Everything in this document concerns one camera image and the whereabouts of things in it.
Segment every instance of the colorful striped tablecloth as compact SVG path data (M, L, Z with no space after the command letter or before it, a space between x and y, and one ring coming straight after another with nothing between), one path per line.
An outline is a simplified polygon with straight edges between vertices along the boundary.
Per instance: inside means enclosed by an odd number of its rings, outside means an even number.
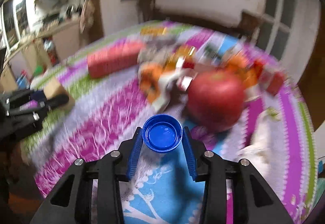
M196 42L200 46L209 41L222 42L223 48L237 40L218 32L170 22L149 22L164 25L179 34L179 41ZM77 158L93 161L102 158L119 144L130 139L138 126L155 114L139 90L137 67L92 80L88 76L86 55L90 52L135 38L143 25L138 25L93 43L70 57L69 66L58 65L41 78L35 88L41 89L52 77L57 77L75 98L69 113L55 110L43 123L43 130L24 141L25 150L37 168L35 181L42 195L51 191L59 178ZM244 46L250 59L262 56L276 65L274 58L256 47ZM234 160L239 149L249 143L257 116L267 107L281 114L278 122L270 121L270 170L266 179L280 198L295 223L309 214L316 192L317 170L313 127L305 102L297 88L284 86L272 97L264 93L243 111L238 123L227 133L217 136L182 115L184 102L171 105L166 113L189 126L193 137L204 142L224 159ZM204 183L195 183L189 176L185 156L180 145L166 155L143 147L137 172L129 183L120 183L121 199L126 223L198 223ZM227 223L232 223L232 193L227 188ZM92 219L96 220L95 205Z

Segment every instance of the apple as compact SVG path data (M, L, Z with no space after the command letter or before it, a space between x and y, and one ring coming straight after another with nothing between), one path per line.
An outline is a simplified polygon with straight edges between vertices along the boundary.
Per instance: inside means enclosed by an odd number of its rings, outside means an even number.
M230 129L244 109L245 87L240 78L226 70L199 73L188 87L187 109L209 132Z

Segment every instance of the blue bottle cap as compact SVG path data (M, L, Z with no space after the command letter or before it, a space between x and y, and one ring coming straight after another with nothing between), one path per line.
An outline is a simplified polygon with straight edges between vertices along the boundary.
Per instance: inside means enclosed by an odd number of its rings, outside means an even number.
M175 149L182 141L181 123L170 115L160 114L150 117L143 125L142 138L149 149L166 153Z

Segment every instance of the wooden block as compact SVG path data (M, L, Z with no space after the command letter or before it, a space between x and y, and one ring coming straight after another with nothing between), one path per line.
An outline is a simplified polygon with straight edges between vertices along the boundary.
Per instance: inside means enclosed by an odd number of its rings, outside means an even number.
M47 99L53 98L54 96L57 96L59 94L66 94L69 96L69 102L60 107L60 109L70 111L74 107L74 98L67 92L67 90L64 89L64 87L55 77L53 77L48 82L48 84L44 87L43 92Z

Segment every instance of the window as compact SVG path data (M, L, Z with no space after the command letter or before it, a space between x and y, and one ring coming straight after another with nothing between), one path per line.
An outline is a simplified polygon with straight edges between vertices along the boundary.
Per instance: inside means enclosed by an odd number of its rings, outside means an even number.
M290 36L296 0L266 0L256 45L281 60Z
M4 43L8 51L21 39L23 30L29 31L26 0L8 0L1 7Z

